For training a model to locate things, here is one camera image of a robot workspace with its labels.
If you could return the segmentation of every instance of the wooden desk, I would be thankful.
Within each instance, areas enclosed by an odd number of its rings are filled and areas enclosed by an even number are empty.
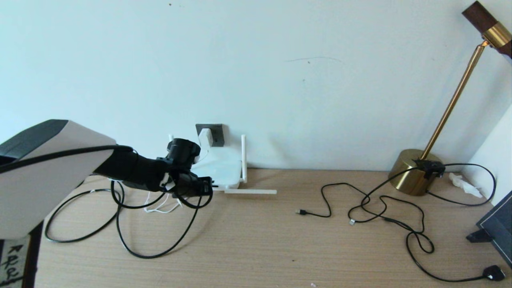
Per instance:
[[[170,254],[145,260],[121,245],[115,224],[85,241],[70,244],[43,240],[37,287],[511,287],[511,271],[491,244],[470,244],[466,235],[489,209],[466,208],[432,196],[413,197],[384,186],[387,194],[412,200],[425,210],[426,234],[436,252],[427,255],[411,241],[418,260],[444,278],[480,275],[497,264],[507,275],[501,282],[486,279],[446,283],[424,274],[405,247],[406,230],[381,219],[349,225],[347,211],[361,201],[349,187],[326,189],[332,218],[301,216],[302,208],[326,213],[319,189],[347,181],[370,191],[386,179],[384,172],[249,170],[246,188],[277,189],[277,195],[226,195],[216,192],[211,204],[198,212],[196,222]],[[90,177],[78,189],[107,188],[108,182]],[[475,201],[459,188],[438,180],[432,191],[461,201]],[[146,193],[130,191],[127,204],[142,204]],[[379,211],[378,197],[370,207]],[[59,214],[52,226],[55,237],[74,237],[99,227],[113,215],[108,192],[88,195]],[[419,213],[390,201],[389,217],[420,225]],[[170,214],[123,210],[121,229],[128,244],[140,253],[168,248],[183,233],[193,213],[182,208]],[[363,214],[354,214],[364,219]]]

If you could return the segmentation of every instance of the wall socket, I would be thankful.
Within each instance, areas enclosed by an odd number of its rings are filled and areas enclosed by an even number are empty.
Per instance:
[[[222,130],[222,124],[196,124],[197,135],[201,133],[201,130],[208,128],[211,130],[211,137],[214,139],[212,147],[223,147],[224,146],[224,132]]]

